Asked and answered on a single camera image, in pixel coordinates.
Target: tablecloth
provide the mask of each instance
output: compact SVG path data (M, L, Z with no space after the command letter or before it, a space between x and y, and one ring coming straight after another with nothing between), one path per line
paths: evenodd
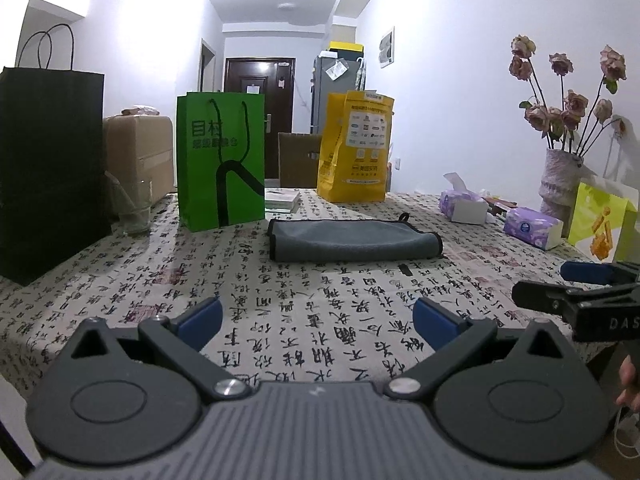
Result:
M268 220L191 233L178 220L177 197L169 195L156 206L148 237L116 232L29 286L0 280L0 373L27 398L85 317L136 326L219 294L225 319L203 353L250 386L260 380L380 384L433 352L412 326L417 298L520 328L545 316L514 306L513 283L562 283L560 264L580 258L567 245L546 253L528 246L503 234L500 224L453 224L436 197L421 194L333 205L302 190L299 210L277 217L389 220L405 212L418 229L439 232L442 258L278 264L269 259ZM569 327L554 320L569 336ZM603 347L576 348L587 361Z

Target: book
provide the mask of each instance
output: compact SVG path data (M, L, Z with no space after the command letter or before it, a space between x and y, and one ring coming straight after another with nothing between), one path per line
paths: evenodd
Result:
M264 208L292 211L300 200L297 189L265 189Z

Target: yellow bag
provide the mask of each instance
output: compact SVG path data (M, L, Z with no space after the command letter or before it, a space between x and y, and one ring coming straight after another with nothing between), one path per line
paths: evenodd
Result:
M592 180L594 186L578 186L568 241L595 262L625 260L635 232L638 191L602 178Z
M375 92L329 94L318 195L329 202L380 202L394 100Z

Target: wall picture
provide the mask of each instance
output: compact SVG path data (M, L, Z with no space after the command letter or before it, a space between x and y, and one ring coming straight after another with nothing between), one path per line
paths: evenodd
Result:
M378 59L380 60L380 67L384 68L394 62L394 51L396 46L396 28L393 27L388 33L386 33L380 41L380 52Z

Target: hand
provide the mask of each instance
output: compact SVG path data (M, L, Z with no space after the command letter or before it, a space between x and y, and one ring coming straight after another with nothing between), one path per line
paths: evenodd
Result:
M619 406L626 405L634 412L640 413L640 387L637 379L636 367L631 363L631 357L627 356L620 365L620 381L625 387L625 391L620 394L616 404Z

